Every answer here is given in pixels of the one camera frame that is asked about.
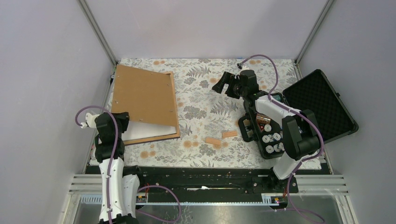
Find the landscape photo print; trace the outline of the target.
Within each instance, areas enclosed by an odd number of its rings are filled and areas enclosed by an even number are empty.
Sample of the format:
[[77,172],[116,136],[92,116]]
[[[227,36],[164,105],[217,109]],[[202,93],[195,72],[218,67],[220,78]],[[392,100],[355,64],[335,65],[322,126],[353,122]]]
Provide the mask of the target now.
[[145,139],[175,134],[176,132],[177,131],[174,126],[130,121],[127,130],[122,134],[122,140]]

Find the brown backing board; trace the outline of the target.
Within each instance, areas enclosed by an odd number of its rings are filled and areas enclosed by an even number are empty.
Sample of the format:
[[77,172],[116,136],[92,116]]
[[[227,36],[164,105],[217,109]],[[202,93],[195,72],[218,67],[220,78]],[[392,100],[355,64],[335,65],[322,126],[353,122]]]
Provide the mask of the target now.
[[111,112],[128,112],[134,122],[177,126],[173,75],[117,65]]

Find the wooden picture frame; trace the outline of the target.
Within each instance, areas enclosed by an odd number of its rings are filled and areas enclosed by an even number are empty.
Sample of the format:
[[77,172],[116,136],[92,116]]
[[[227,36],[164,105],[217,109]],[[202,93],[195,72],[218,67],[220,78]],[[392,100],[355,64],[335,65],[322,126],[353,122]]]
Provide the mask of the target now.
[[145,139],[137,139],[137,140],[124,140],[124,143],[126,145],[132,145],[132,144],[139,144],[139,143],[144,143],[144,142],[151,142],[151,141],[179,138],[180,137],[179,122],[178,122],[178,125],[175,126],[175,128],[176,128],[176,131],[177,131],[175,134],[169,134],[169,135],[157,136],[157,137],[150,137],[150,138],[145,138]]

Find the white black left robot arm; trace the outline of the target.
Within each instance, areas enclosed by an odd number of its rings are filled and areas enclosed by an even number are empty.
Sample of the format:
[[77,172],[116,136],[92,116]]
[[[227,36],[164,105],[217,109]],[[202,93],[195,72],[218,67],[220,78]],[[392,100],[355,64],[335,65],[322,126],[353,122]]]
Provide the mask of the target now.
[[144,188],[145,180],[139,169],[124,174],[125,144],[122,134],[129,124],[128,112],[87,115],[89,127],[95,128],[95,158],[99,163],[102,180],[102,205],[100,224],[136,224],[137,192]]

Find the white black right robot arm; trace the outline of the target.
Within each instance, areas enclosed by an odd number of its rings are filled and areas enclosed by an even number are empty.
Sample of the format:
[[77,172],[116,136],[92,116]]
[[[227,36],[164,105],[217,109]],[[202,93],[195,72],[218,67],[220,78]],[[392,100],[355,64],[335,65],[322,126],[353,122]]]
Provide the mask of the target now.
[[300,111],[289,107],[270,93],[261,91],[253,70],[242,70],[237,75],[224,72],[212,90],[221,93],[226,84],[225,94],[228,97],[243,98],[257,140],[261,139],[255,120],[257,114],[269,117],[280,126],[285,151],[268,179],[269,189],[280,192],[286,187],[286,179],[292,177],[304,161],[320,156],[324,150],[324,140],[315,115],[311,110]]

